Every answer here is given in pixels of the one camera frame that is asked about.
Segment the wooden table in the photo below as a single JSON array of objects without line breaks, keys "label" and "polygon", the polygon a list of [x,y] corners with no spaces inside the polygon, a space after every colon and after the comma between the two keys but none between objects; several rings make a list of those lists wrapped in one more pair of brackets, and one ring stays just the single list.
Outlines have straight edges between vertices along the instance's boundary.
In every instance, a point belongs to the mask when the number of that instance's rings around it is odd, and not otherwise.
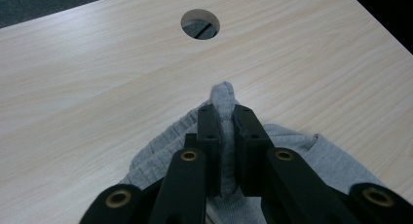
[{"label": "wooden table", "polygon": [[[193,9],[216,37],[182,31]],[[102,0],[3,28],[0,47],[0,223],[78,222],[223,81],[413,203],[413,56],[356,0]]]}]

